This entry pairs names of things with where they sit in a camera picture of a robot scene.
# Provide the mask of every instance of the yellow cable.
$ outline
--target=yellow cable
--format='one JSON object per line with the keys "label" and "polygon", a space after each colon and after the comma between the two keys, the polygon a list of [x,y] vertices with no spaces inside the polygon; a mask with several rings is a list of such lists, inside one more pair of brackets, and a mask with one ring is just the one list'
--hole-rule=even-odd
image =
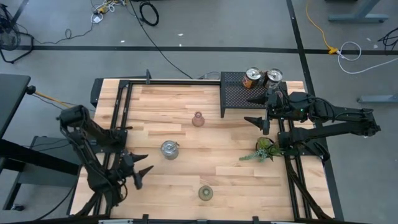
{"label": "yellow cable", "polygon": [[307,5],[305,6],[305,13],[307,14],[307,18],[308,18],[308,20],[312,23],[312,25],[314,25],[316,28],[318,28],[318,30],[320,30],[320,32],[322,33],[323,41],[324,41],[325,45],[329,48],[329,54],[335,54],[335,53],[338,51],[338,49],[335,48],[335,47],[331,47],[330,45],[328,45],[328,42],[326,41],[326,37],[325,37],[324,31],[323,31],[320,27],[318,27],[318,26],[312,21],[312,19],[310,18],[310,15],[308,15],[308,5],[310,4],[310,1],[311,1],[311,0],[308,0],[308,1],[307,1]]}
{"label": "yellow cable", "polygon": [[57,100],[57,99],[54,99],[54,98],[52,98],[52,97],[50,97],[50,96],[47,96],[47,95],[45,95],[45,94],[43,94],[43,93],[40,93],[40,92],[38,92],[38,91],[35,91],[35,94],[36,94],[36,95],[39,95],[39,96],[41,96],[41,97],[44,97],[44,98],[46,98],[46,99],[48,99],[48,100],[52,100],[52,101],[54,101],[54,102],[57,102],[57,103],[61,104],[62,106],[66,107],[66,108],[70,108],[70,106],[66,105],[65,103],[62,103],[61,101],[59,101],[59,100]]}

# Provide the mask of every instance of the wooden table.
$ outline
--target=wooden table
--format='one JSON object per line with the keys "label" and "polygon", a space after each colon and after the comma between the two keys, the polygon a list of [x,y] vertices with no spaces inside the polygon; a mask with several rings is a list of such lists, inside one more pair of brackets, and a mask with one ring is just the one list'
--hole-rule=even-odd
{"label": "wooden table", "polygon": [[[103,82],[94,118],[103,128],[110,127],[118,83],[118,79]],[[302,82],[287,85],[289,93],[304,91]],[[196,111],[206,120],[200,128],[191,121]],[[119,110],[118,126],[121,116]],[[132,178],[127,179],[128,197],[112,209],[111,217],[149,214],[150,219],[252,220],[258,216],[260,220],[293,220],[284,159],[239,161],[254,150],[256,139],[262,136],[244,116],[264,116],[264,110],[228,109],[220,118],[219,86],[134,85],[126,125],[133,129],[128,131],[126,147],[135,154],[149,155],[136,164],[136,170],[154,168],[144,177],[141,190],[135,189]],[[313,127],[311,122],[295,126]],[[278,131],[277,121],[271,121],[268,137],[276,140]],[[159,148],[166,140],[180,144],[176,160],[169,161],[161,154]],[[302,165],[308,191],[324,212],[334,217],[321,160],[302,156]],[[93,193],[86,178],[82,169],[71,214]],[[210,201],[198,197],[203,185],[214,191]],[[296,192],[300,216],[304,217],[301,194],[297,188]]]}

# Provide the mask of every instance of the can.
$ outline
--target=can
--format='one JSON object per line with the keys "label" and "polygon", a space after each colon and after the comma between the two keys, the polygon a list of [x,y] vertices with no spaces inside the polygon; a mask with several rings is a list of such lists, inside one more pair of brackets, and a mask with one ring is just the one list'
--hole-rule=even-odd
{"label": "can", "polygon": [[276,89],[282,81],[282,76],[282,72],[277,68],[268,70],[262,83],[263,87],[272,90]]}
{"label": "can", "polygon": [[168,160],[173,160],[178,156],[178,143],[175,141],[166,141],[162,144],[160,150],[163,156]]}
{"label": "can", "polygon": [[243,86],[246,88],[253,88],[259,83],[260,78],[261,72],[258,68],[249,68],[243,76]]}

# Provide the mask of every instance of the green plant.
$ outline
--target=green plant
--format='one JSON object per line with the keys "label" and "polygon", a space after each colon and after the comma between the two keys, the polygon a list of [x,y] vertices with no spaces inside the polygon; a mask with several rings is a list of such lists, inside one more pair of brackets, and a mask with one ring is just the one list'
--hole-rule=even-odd
{"label": "green plant", "polygon": [[270,158],[274,161],[274,156],[281,156],[282,150],[278,145],[274,144],[269,138],[261,137],[257,140],[256,151],[250,155],[240,157],[240,161],[255,159],[258,157],[259,162],[264,162]]}

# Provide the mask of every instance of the black mesh shelf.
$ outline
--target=black mesh shelf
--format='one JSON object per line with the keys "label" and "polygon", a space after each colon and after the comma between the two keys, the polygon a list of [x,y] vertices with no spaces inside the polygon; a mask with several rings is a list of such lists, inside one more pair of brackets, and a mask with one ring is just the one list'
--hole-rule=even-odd
{"label": "black mesh shelf", "polygon": [[265,105],[249,103],[246,100],[260,96],[267,90],[260,84],[247,89],[242,84],[245,72],[221,72],[221,117],[226,108],[265,109]]}

